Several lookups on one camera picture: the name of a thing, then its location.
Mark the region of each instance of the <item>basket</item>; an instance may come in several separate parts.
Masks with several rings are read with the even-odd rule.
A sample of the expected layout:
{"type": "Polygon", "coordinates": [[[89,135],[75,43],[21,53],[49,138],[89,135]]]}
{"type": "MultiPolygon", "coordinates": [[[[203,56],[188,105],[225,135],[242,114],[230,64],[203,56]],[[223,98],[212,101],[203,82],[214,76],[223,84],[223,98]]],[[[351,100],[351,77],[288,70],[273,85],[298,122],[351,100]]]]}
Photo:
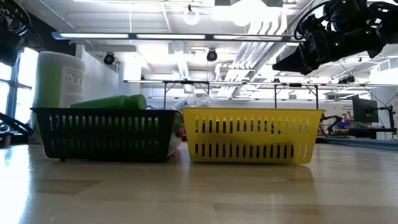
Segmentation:
{"type": "Polygon", "coordinates": [[[174,110],[32,108],[45,155],[66,159],[165,162],[178,144],[174,110]]]}
{"type": "Polygon", "coordinates": [[[194,162],[306,164],[323,110],[183,108],[194,162]]]}

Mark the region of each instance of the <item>monitor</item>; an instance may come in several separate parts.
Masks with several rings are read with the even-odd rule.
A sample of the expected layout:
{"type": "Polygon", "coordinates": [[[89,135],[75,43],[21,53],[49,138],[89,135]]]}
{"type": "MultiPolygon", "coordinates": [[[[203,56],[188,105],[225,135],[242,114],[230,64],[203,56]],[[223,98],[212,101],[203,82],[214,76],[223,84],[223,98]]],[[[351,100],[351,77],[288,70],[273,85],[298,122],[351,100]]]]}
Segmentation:
{"type": "Polygon", "coordinates": [[[374,100],[365,100],[353,98],[354,121],[359,122],[379,122],[379,113],[377,111],[377,102],[374,100]]]}

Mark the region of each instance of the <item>table surface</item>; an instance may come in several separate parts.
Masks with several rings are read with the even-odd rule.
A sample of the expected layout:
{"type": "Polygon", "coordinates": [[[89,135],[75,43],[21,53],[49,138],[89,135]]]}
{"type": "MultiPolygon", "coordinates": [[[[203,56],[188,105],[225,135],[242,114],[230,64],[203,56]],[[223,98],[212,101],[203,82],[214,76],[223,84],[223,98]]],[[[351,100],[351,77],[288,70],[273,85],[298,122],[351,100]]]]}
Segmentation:
{"type": "Polygon", "coordinates": [[[398,153],[317,144],[304,166],[47,159],[0,149],[0,223],[396,223],[398,153]]]}

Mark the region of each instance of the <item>black basket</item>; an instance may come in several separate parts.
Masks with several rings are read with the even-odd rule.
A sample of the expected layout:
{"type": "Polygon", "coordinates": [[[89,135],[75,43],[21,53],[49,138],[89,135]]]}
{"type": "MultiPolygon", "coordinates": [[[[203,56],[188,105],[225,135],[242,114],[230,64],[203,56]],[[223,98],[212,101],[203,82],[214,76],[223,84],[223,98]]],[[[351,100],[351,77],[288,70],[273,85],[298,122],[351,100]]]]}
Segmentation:
{"type": "Polygon", "coordinates": [[[45,155],[66,159],[165,162],[177,147],[174,110],[32,108],[45,155]]]}

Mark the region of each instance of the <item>yellow basket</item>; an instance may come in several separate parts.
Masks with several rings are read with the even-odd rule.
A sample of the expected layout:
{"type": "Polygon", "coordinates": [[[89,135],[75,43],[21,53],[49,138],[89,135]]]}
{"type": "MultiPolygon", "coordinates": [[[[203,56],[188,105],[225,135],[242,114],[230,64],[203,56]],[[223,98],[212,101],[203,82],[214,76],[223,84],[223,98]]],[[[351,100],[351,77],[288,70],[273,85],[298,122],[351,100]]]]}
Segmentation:
{"type": "Polygon", "coordinates": [[[194,162],[306,164],[323,110],[183,108],[194,162]]]}

